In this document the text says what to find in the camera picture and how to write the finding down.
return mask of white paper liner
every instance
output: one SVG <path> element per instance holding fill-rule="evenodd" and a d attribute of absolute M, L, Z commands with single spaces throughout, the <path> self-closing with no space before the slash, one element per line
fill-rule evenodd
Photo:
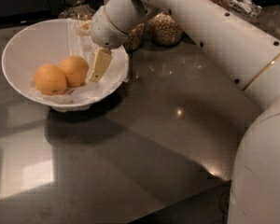
<path fill-rule="evenodd" d="M 81 56 L 88 62 L 90 69 L 87 77 L 89 77 L 94 61 L 94 52 L 100 47 L 92 42 L 89 35 L 77 35 L 76 31 L 81 23 L 82 21 L 68 20 L 68 55 Z M 35 87 L 32 87 L 29 90 L 29 95 L 38 101 L 46 102 L 46 104 L 51 105 L 58 111 L 67 110 L 62 105 L 77 105 L 77 108 L 74 110 L 84 110 L 86 109 L 85 104 L 99 102 L 112 93 L 122 81 L 125 81 L 128 75 L 128 68 L 129 58 L 125 49 L 113 49 L 112 61 L 98 83 L 91 82 L 87 79 L 84 85 L 68 89 L 62 95 L 53 96 L 44 95 Z"/>

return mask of orange fruit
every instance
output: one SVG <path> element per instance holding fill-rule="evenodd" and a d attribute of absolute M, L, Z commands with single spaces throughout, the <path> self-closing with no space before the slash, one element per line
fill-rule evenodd
<path fill-rule="evenodd" d="M 44 63 L 35 71 L 34 84 L 42 94 L 63 94 L 66 90 L 66 77 L 57 65 Z"/>
<path fill-rule="evenodd" d="M 83 57 L 76 55 L 65 57 L 59 67 L 65 73 L 67 84 L 71 87 L 84 84 L 90 68 Z"/>

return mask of metal table surface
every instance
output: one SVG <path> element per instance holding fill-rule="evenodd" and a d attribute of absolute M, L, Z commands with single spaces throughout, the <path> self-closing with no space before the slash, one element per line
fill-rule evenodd
<path fill-rule="evenodd" d="M 21 28 L 0 30 L 0 59 Z M 0 223 L 128 223 L 231 180 L 258 108 L 185 37 L 147 37 L 127 84 L 59 113 L 17 94 L 0 62 Z"/>

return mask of countertop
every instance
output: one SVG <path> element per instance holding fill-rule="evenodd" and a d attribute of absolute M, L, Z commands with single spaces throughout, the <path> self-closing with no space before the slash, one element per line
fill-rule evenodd
<path fill-rule="evenodd" d="M 0 59 L 20 29 L 0 30 Z M 0 62 L 0 224 L 128 223 L 231 180 L 259 109 L 186 36 L 147 35 L 130 64 L 103 101 L 59 113 L 16 93 Z"/>

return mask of white bowl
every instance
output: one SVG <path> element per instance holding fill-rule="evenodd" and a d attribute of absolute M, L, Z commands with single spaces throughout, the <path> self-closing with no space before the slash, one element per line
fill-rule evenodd
<path fill-rule="evenodd" d="M 103 78 L 97 84 L 88 83 L 89 87 L 95 87 L 95 91 L 88 91 L 82 100 L 58 104 L 50 99 L 36 97 L 31 92 L 35 70 L 42 63 L 58 64 L 66 56 L 76 54 L 84 57 L 91 67 L 93 53 L 98 46 L 91 41 L 90 36 L 76 34 L 76 27 L 80 23 L 82 21 L 42 21 L 13 36 L 2 56 L 2 68 L 9 84 L 26 98 L 62 112 L 85 110 L 112 93 L 128 74 L 129 57 L 124 47 L 112 50 L 112 61 Z"/>

